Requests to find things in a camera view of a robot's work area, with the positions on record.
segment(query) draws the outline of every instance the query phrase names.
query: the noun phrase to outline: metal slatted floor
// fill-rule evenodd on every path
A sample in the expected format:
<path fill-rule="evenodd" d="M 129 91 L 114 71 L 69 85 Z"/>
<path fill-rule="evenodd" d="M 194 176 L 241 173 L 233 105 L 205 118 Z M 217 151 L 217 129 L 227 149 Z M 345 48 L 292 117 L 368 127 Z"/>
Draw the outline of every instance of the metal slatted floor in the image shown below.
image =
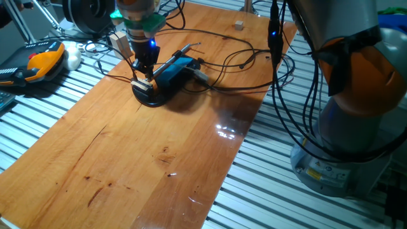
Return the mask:
<path fill-rule="evenodd" d="M 298 52 L 309 52 L 303 38 L 292 43 Z M 301 113 L 312 83 L 314 62 L 292 50 L 296 61 L 294 80 L 282 95 L 294 119 Z M 279 76 L 285 73 L 285 65 Z M 328 101 L 328 86 L 323 86 L 322 107 Z M 300 134 L 282 114 L 297 137 Z M 222 184 L 203 228 L 387 228 L 384 215 L 386 194 L 374 191 L 367 200 L 333 198 L 307 188 L 292 172 L 290 152 L 294 141 L 284 130 L 267 94 L 252 127 L 244 139 Z"/>
<path fill-rule="evenodd" d="M 239 10 L 244 5 L 244 0 L 189 2 L 227 10 Z M 175 6 L 170 3 L 163 11 Z M 258 3 L 255 8 L 261 16 L 270 14 L 270 3 Z M 286 20 L 292 22 L 288 10 L 286 15 Z M 299 52 L 309 51 L 307 43 L 298 35 L 292 46 Z M 288 54 L 295 60 L 296 70 L 294 81 L 282 93 L 294 118 L 300 121 L 314 67 L 310 57 L 291 50 Z M 113 52 L 92 58 L 82 56 L 82 59 L 78 70 L 61 73 L 51 82 L 25 89 L 26 96 L 17 96 L 10 110 L 0 114 L 0 173 L 99 82 L 104 75 L 97 69 L 96 60 L 101 60 L 105 71 L 120 61 Z M 283 64 L 279 69 L 280 76 L 285 68 Z M 322 106 L 328 101 L 327 91 L 324 84 Z M 302 184 L 291 171 L 289 155 L 293 144 L 268 94 L 202 228 L 388 228 L 384 193 L 374 191 L 367 200 L 331 198 Z"/>

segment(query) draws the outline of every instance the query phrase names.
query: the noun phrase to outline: yellow label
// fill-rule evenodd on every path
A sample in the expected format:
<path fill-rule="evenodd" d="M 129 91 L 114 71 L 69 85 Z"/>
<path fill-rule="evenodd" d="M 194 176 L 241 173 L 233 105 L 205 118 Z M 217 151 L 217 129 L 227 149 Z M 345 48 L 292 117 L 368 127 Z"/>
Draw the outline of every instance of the yellow label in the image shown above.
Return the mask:
<path fill-rule="evenodd" d="M 311 167 L 309 167 L 307 169 L 307 174 L 318 181 L 321 179 L 321 176 L 322 176 L 322 174 L 320 172 L 317 172 L 315 169 L 313 169 Z"/>

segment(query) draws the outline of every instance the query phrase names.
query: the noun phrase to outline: wood grain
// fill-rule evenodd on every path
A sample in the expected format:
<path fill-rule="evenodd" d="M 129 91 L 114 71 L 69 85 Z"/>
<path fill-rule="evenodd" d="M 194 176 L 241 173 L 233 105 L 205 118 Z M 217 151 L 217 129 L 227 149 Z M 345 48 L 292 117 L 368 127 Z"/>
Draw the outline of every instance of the wood grain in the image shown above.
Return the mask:
<path fill-rule="evenodd" d="M 267 18 L 191 3 L 185 14 L 187 28 L 267 48 Z M 244 21 L 243 31 L 234 30 L 237 20 Z M 295 26 L 284 27 L 292 40 Z M 215 63 L 248 48 L 198 32 L 167 31 L 156 40 L 159 62 L 187 43 L 202 42 L 188 55 Z M 265 56 L 243 70 L 227 69 L 219 85 L 270 81 Z M 202 71 L 211 80 L 219 74 L 216 67 Z M 123 61 L 111 74 L 132 76 Z M 0 174 L 0 214 L 20 228 L 200 228 L 264 96 L 180 92 L 151 109 L 138 103 L 128 83 L 105 77 Z"/>

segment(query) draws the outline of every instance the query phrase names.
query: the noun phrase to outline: small wooden block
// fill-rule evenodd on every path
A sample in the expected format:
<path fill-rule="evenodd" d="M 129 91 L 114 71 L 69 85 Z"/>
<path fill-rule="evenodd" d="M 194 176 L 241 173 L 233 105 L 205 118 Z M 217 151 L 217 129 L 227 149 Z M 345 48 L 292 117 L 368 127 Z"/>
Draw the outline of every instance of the small wooden block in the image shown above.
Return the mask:
<path fill-rule="evenodd" d="M 243 21 L 236 21 L 235 30 L 237 30 L 237 31 L 242 31 L 243 30 Z"/>
<path fill-rule="evenodd" d="M 128 44 L 126 34 L 124 32 L 116 32 L 116 35 L 110 35 L 110 42 L 112 42 L 112 46 L 115 47 L 117 50 L 123 54 L 126 59 L 133 55 L 132 50 L 130 49 L 130 45 Z M 123 57 L 114 51 L 114 54 L 117 58 L 122 59 Z"/>

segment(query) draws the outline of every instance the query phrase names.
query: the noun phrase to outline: dark stain on wood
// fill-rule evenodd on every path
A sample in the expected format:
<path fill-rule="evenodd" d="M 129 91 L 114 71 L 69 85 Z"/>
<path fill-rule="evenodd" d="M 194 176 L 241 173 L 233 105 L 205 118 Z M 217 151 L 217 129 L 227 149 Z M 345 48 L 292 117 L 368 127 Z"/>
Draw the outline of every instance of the dark stain on wood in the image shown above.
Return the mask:
<path fill-rule="evenodd" d="M 90 204 L 92 203 L 92 201 L 95 199 L 95 197 L 100 193 L 100 191 L 102 191 L 102 189 L 103 189 L 103 188 L 99 188 L 99 189 L 95 192 L 95 194 L 93 194 L 93 196 L 92 196 L 91 199 L 89 200 L 88 207 L 90 206 Z"/>

